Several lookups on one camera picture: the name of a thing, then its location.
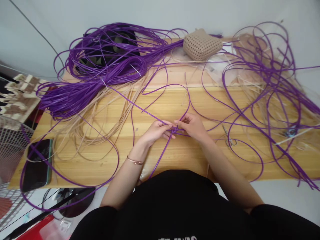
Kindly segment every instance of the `smartphone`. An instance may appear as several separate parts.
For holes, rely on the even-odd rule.
[[[42,140],[36,149],[44,156],[46,161],[52,164],[52,139]],[[32,148],[28,149],[28,156],[30,155]],[[22,191],[29,192],[31,190],[44,187],[51,181],[52,170],[45,163],[45,161],[38,156],[36,152],[33,152],[29,157],[31,161],[27,161],[26,171],[23,177]]]

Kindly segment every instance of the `floor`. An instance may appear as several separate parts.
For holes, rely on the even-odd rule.
[[[297,187],[297,181],[295,180],[272,180],[254,182],[252,183],[252,186],[258,192],[258,194],[261,196],[262,200],[266,204],[276,205],[289,211],[292,211],[320,226],[320,193],[318,191],[311,190],[307,184],[302,183],[300,187]],[[217,184],[217,187],[219,189],[220,195],[225,197],[219,184]],[[51,189],[49,196],[55,191],[56,189]],[[75,227],[80,222],[80,220],[88,212],[99,207],[99,204],[105,191],[106,187],[103,187],[96,192],[93,202],[84,213],[75,218],[64,219],[67,220],[67,222],[70,222],[71,225],[68,229],[60,229],[62,236],[61,239],[68,239],[68,237],[74,231]],[[33,202],[36,205],[40,204],[42,202],[42,198],[45,192],[46,189],[39,189],[35,191],[35,193],[30,198],[31,202]],[[52,196],[45,202],[45,208],[49,208],[55,204],[55,202],[53,201],[53,197],[54,196]],[[19,218],[31,209],[32,207],[26,204],[23,207],[23,209],[17,214],[17,216],[13,219],[13,221],[15,221],[17,218]],[[19,219],[17,222],[12,224],[4,231],[0,232],[0,239],[5,238],[15,228],[27,222],[29,219],[34,218],[38,214],[40,214],[39,210],[32,210],[29,214]],[[54,215],[57,218],[61,217],[58,212],[56,212]],[[54,221],[56,226],[59,227],[61,221]]]

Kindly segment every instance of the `rose gold bangle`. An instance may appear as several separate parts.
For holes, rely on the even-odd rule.
[[[133,162],[134,164],[138,164],[138,165],[142,165],[142,164],[143,164],[143,162],[132,160],[132,159],[130,159],[128,156],[127,156],[127,159],[128,159],[130,162]]]

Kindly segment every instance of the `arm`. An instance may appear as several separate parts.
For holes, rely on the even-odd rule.
[[[167,121],[164,122],[167,125],[164,125],[160,121],[153,122],[130,151],[128,155],[130,159],[144,162],[149,148],[158,138],[162,136],[169,139],[170,133],[167,131],[173,124]],[[100,207],[111,206],[115,209],[120,209],[123,203],[132,194],[139,179],[142,167],[143,164],[134,164],[126,159],[107,188]]]
[[[248,213],[255,206],[263,204],[250,183],[210,138],[198,116],[187,113],[183,121],[176,120],[175,123],[200,144],[215,178],[230,202],[240,206]]]

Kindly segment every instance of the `bundle of purple rattan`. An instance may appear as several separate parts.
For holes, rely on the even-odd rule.
[[[69,52],[69,57],[62,69],[55,69],[58,76],[67,70],[81,82],[41,85],[37,91],[41,108],[49,110],[54,120],[65,120],[90,103],[103,87],[102,81],[112,86],[140,79],[168,52],[183,45],[183,40],[172,41],[170,36],[179,37],[176,31],[187,34],[183,29],[166,31],[125,23],[88,29],[70,44],[69,50],[60,53]],[[46,87],[54,89],[44,92]]]

